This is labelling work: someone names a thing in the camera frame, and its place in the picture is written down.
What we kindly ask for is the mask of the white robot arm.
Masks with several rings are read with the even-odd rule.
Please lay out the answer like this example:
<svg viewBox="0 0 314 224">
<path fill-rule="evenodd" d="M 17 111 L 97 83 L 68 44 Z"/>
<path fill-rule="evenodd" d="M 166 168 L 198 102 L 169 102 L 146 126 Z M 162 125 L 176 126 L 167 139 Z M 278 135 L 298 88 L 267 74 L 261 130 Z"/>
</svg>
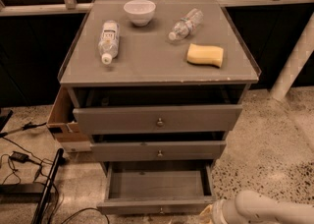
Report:
<svg viewBox="0 0 314 224">
<path fill-rule="evenodd" d="M 314 205 L 271 199 L 255 191 L 219 199 L 199 214 L 199 224 L 314 224 Z"/>
</svg>

